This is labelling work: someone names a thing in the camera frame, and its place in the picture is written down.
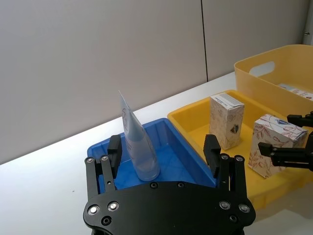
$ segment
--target basket handle hole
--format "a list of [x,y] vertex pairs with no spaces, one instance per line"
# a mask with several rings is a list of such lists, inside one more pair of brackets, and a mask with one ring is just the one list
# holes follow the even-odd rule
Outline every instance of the basket handle hole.
[[262,75],[273,72],[274,69],[275,69],[274,61],[269,61],[267,63],[254,66],[252,69],[250,69],[249,73],[253,76],[260,77]]

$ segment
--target tabletop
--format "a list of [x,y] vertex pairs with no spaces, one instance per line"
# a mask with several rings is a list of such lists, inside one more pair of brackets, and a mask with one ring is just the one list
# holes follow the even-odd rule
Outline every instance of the tabletop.
[[[144,124],[184,105],[236,89],[234,72],[135,111]],[[84,159],[91,145],[123,132],[119,117],[0,165],[0,234],[89,235]],[[309,235],[313,231],[313,184],[257,211],[253,235]]]

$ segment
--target floral patterned box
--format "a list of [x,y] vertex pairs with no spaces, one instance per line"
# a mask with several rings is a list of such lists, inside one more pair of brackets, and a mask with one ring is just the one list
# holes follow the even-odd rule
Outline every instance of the floral patterned box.
[[209,133],[223,149],[239,144],[245,105],[226,93],[211,96]]
[[264,178],[281,172],[285,167],[273,166],[269,157],[261,155],[258,143],[270,143],[274,147],[292,148],[304,144],[307,130],[283,121],[275,116],[265,114],[256,120],[253,128],[252,146],[248,165]]

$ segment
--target blue tray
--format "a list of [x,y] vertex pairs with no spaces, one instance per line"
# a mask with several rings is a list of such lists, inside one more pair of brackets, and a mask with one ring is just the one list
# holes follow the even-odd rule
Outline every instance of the blue tray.
[[[161,168],[160,175],[154,181],[185,181],[209,187],[215,186],[215,179],[209,167],[193,148],[179,134],[166,118],[143,125],[155,148]],[[125,135],[121,134],[123,154],[117,177],[114,180],[117,189],[144,184],[134,170],[125,144]],[[88,157],[99,159],[107,154],[110,139],[99,142],[87,151]],[[104,193],[104,179],[99,176],[100,193]]]

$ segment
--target yellow tray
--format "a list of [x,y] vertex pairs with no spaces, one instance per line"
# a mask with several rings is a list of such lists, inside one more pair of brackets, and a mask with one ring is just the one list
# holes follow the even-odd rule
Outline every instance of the yellow tray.
[[285,83],[313,93],[313,47],[289,45],[237,62],[237,90],[283,116],[305,115],[313,101],[279,86]]
[[[247,193],[254,207],[262,208],[267,203],[312,181],[313,173],[306,169],[287,168],[264,179],[247,166],[255,120],[264,114],[272,114],[284,120],[286,118],[237,91],[230,90],[226,93],[245,104],[245,113],[240,135],[241,143],[234,148],[222,150],[222,152],[232,157],[240,154],[246,159]],[[209,130],[209,108],[210,98],[206,98],[175,110],[167,116],[204,161],[203,144]]]

